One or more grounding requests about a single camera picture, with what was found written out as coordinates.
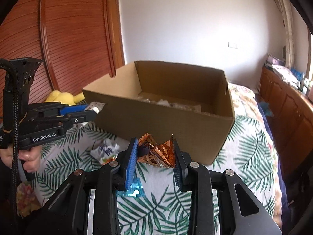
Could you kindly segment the person's left hand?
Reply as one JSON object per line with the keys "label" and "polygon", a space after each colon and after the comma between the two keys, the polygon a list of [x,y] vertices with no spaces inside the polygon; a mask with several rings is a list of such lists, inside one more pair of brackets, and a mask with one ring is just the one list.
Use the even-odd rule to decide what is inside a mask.
{"label": "person's left hand", "polygon": [[[36,172],[40,167],[42,145],[32,147],[30,150],[19,150],[19,159],[24,161],[26,172]],[[12,168],[13,146],[1,149],[1,160],[5,166]]]}

